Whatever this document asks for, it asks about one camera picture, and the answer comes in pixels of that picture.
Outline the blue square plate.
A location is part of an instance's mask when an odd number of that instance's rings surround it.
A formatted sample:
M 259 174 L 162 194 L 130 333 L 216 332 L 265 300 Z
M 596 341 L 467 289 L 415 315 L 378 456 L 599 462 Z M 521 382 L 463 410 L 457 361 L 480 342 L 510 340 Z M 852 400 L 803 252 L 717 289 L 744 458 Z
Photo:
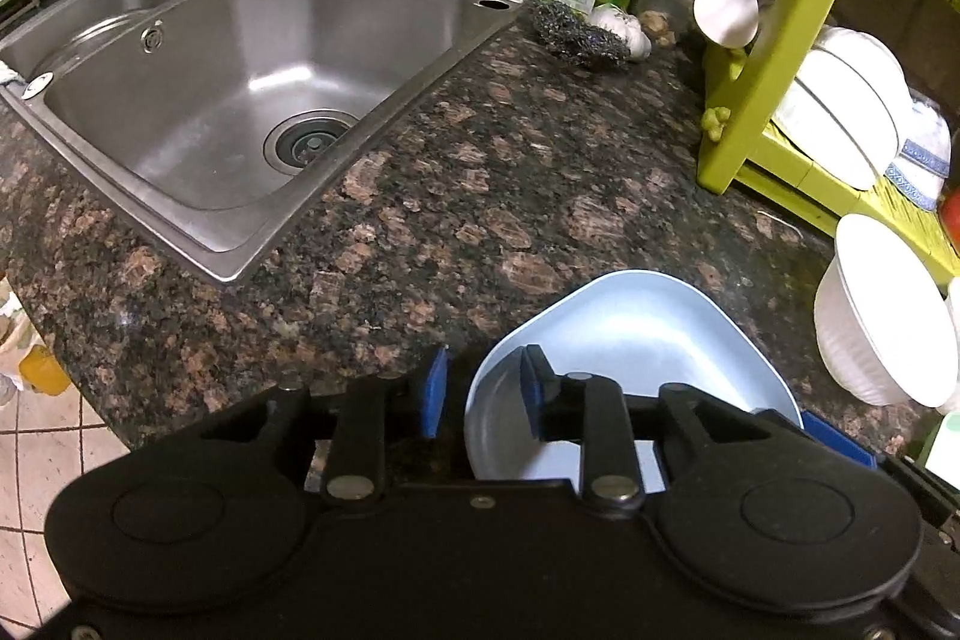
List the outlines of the blue square plate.
M 466 403 L 467 455 L 483 481 L 579 481 L 576 443 L 530 433 L 517 362 L 528 344 L 542 347 L 556 374 L 612 378 L 628 395 L 654 396 L 681 381 L 747 413 L 775 409 L 800 422 L 786 381 L 706 294 L 658 271 L 627 269 L 579 287 L 483 359 Z

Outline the white disposable bowl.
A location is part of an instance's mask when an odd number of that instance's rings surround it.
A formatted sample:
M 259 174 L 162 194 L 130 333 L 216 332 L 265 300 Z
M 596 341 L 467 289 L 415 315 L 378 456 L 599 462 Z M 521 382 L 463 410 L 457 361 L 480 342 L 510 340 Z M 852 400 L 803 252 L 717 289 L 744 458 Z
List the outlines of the white disposable bowl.
M 828 374 L 864 403 L 937 409 L 958 392 L 949 307 L 907 242 L 874 218 L 839 220 L 814 323 Z
M 946 305 L 947 310 L 949 310 L 955 339 L 957 339 L 958 344 L 960 344 L 960 278 L 953 278 L 953 280 L 947 284 Z

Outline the mint green square plate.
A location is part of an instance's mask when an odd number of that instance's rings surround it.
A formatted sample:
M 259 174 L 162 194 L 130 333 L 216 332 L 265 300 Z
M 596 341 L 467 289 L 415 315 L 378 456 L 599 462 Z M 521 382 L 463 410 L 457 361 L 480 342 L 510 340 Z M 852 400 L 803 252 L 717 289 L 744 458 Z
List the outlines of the mint green square plate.
M 924 468 L 960 489 L 960 414 L 947 414 L 929 441 Z

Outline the blue patterned ceramic bowls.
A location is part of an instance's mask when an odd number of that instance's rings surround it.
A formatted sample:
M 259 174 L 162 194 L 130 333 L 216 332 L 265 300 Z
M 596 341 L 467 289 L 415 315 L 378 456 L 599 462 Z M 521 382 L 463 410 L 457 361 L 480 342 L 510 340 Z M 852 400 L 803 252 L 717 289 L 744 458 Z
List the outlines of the blue patterned ceramic bowls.
M 907 136 L 885 179 L 916 208 L 932 213 L 950 175 L 952 138 L 939 106 L 919 92 L 911 93 Z

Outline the stacked white ceramic bowls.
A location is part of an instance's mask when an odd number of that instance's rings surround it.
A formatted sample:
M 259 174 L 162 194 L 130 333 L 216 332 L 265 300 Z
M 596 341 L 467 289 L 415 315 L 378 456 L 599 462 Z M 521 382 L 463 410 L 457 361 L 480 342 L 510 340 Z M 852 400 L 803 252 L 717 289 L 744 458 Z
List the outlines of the stacked white ceramic bowls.
M 866 191 L 898 156 L 909 108 L 905 73 L 884 42 L 823 26 L 773 124 L 820 169 Z

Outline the red ceramic bowl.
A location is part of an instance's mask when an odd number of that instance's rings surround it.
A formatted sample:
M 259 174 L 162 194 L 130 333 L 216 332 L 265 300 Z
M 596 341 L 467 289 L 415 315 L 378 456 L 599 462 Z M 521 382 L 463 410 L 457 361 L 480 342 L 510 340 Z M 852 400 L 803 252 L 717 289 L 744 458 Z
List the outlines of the red ceramic bowl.
M 960 253 L 960 188 L 954 188 L 940 198 L 937 216 L 953 250 Z

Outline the stainless steel sink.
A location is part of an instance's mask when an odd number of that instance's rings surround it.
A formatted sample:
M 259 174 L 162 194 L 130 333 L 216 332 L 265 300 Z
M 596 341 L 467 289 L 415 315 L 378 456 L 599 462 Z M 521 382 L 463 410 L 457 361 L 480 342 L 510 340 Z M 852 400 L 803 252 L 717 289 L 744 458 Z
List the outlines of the stainless steel sink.
M 251 271 L 524 0 L 59 0 L 2 41 L 2 99 L 209 280 Z

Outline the garlic bulb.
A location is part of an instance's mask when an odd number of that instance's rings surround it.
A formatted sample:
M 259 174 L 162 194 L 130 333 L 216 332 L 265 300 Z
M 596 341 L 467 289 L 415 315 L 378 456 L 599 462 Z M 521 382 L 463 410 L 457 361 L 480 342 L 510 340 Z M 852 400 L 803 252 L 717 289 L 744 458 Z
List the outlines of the garlic bulb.
M 622 41 L 633 62 L 641 62 L 651 55 L 652 44 L 644 34 L 640 20 L 615 5 L 597 7 L 589 16 L 589 23 Z

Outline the steel wool scrubber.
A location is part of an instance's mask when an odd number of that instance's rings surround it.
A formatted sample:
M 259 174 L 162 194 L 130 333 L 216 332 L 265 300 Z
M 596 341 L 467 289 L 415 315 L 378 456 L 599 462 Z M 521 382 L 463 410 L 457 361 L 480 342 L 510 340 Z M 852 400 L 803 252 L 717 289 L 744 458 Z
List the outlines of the steel wool scrubber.
M 624 70 L 630 64 L 630 50 L 618 35 L 591 25 L 563 3 L 537 0 L 529 18 L 545 49 L 565 64 L 589 71 Z

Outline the yellow trash bin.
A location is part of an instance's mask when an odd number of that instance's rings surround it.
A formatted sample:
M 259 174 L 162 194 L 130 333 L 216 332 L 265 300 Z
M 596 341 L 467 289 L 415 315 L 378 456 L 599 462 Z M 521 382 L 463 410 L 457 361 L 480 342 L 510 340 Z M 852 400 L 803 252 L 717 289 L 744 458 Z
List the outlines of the yellow trash bin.
M 59 361 L 45 344 L 33 344 L 18 364 L 21 378 L 37 393 L 59 396 L 71 385 Z

